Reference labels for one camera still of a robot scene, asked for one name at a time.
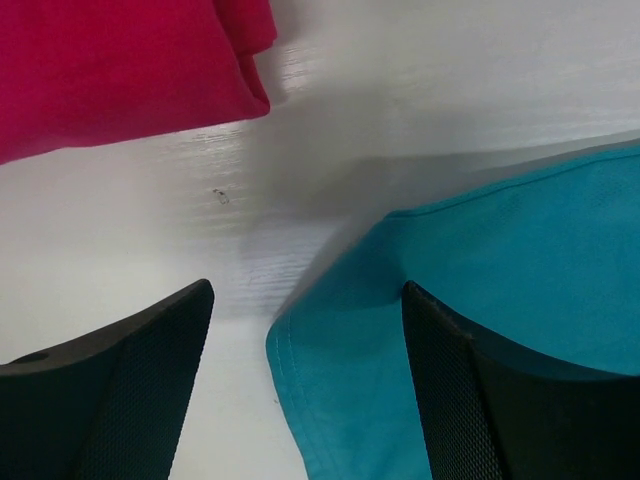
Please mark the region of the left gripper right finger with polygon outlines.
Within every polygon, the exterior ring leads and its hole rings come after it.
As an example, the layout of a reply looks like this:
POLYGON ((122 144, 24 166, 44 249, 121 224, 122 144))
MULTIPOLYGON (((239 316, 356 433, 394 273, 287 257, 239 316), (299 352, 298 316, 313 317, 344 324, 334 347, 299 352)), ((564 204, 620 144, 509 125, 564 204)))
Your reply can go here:
POLYGON ((635 479, 639 380, 523 346, 414 282, 405 345, 435 479, 635 479))

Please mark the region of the pink t-shirt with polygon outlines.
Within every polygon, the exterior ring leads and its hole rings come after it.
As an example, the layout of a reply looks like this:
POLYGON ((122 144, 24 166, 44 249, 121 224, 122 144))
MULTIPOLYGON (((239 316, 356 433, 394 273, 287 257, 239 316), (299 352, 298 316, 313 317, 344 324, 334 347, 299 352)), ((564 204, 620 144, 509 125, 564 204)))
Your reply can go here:
POLYGON ((266 115, 266 1, 5 1, 1 159, 266 115))

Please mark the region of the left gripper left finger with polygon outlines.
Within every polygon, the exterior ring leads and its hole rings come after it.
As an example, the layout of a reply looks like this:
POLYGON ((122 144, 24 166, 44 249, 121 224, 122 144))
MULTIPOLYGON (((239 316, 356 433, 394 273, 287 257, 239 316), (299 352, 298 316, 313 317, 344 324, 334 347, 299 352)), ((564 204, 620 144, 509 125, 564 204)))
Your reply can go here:
POLYGON ((201 279, 2 365, 2 478, 168 478, 213 306, 201 279))

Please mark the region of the teal t-shirt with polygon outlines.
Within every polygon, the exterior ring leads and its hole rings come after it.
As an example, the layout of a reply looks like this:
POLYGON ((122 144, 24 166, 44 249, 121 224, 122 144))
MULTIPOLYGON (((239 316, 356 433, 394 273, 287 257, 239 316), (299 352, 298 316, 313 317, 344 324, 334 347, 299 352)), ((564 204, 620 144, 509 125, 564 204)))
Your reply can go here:
POLYGON ((391 213, 280 315, 267 359, 309 478, 430 477, 401 325, 409 281, 527 347, 637 373, 638 147, 391 213))

